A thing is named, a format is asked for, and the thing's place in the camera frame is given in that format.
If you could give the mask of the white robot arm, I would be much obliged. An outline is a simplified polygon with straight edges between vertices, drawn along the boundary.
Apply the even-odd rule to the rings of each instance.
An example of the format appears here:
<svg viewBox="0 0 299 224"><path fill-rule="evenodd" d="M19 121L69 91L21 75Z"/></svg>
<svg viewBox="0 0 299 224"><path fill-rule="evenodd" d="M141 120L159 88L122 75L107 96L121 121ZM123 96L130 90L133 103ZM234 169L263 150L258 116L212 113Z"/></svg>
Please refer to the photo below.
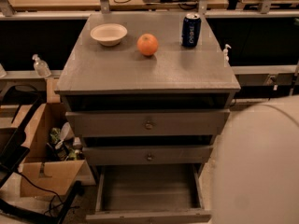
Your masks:
<svg viewBox="0 0 299 224"><path fill-rule="evenodd" d="M237 112L218 143L213 224L299 224L299 96Z"/></svg>

